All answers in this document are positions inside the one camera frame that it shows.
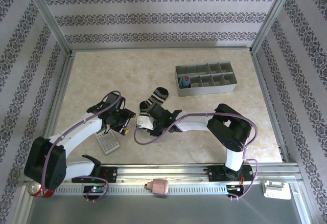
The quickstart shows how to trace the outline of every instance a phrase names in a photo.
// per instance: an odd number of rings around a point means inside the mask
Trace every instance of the red can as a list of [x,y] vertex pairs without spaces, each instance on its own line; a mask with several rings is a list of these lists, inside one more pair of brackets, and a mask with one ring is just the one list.
[[55,193],[55,190],[46,189],[45,191],[43,191],[43,189],[41,188],[41,184],[36,181],[32,181],[31,183],[29,183],[27,191],[33,197],[45,198],[51,197]]

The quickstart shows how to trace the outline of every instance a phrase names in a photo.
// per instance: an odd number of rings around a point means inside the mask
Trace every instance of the marble surface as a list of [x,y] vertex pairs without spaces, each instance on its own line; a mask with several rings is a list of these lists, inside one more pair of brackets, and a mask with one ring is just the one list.
[[[175,66],[230,61],[238,85],[231,93],[178,97],[174,78]],[[169,91],[163,107],[169,111],[207,111],[226,103],[254,121],[259,128],[258,139],[250,146],[247,158],[259,162],[281,162],[276,139],[263,95],[248,50],[138,50],[79,52],[61,108],[56,132],[76,122],[92,105],[112,90],[121,91],[126,107],[139,113],[139,103],[150,97],[156,87]],[[105,155],[95,135],[80,144],[70,155],[89,154],[102,163],[222,163],[224,146],[207,131],[169,133],[159,142],[137,145],[133,140],[136,120],[131,120],[126,136],[115,133],[120,148]],[[152,139],[139,131],[141,142]]]

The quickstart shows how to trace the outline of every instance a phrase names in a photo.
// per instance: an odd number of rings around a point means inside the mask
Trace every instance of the calculator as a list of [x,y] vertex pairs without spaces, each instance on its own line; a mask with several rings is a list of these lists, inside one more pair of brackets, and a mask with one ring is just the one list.
[[104,151],[105,154],[109,154],[120,147],[116,137],[113,135],[112,130],[110,129],[108,133],[104,133],[106,128],[101,129],[99,132],[96,132],[95,135]]

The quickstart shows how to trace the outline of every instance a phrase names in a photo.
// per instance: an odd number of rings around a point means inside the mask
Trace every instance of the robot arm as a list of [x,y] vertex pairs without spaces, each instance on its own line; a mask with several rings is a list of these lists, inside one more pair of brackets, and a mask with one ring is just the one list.
[[210,131],[226,147],[227,157],[225,161],[226,171],[239,172],[244,159],[245,144],[251,132],[251,125],[240,118],[229,116],[217,116],[215,113],[232,114],[241,117],[239,113],[226,104],[220,104],[215,110],[205,112],[208,116],[185,117],[186,112],[176,110],[170,113],[158,104],[152,104],[147,113],[150,117],[141,116],[137,118],[137,127],[145,128],[150,135],[161,136],[162,133],[173,123],[169,132],[183,132],[188,130]]
[[49,163],[46,168],[45,187],[47,189],[56,189],[65,179],[82,175],[98,176],[101,167],[98,160],[88,155],[69,160],[67,157],[86,138],[102,128],[113,129],[122,135],[127,134],[126,127],[130,119],[135,117],[135,113],[126,108],[121,109],[125,98],[115,93],[109,93],[106,98],[106,101],[101,101],[90,107],[87,113],[68,129],[48,139],[37,138],[32,144],[24,174],[41,183],[45,156],[53,144],[62,137],[50,152]]

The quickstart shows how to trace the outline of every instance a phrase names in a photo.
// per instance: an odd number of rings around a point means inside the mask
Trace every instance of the sock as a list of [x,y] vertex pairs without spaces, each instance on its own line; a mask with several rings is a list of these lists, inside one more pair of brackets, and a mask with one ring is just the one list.
[[147,109],[152,105],[152,103],[157,103],[162,105],[167,99],[169,93],[168,90],[163,87],[157,87],[153,94],[145,101],[142,101],[139,104],[139,115],[140,116],[149,116],[147,114]]

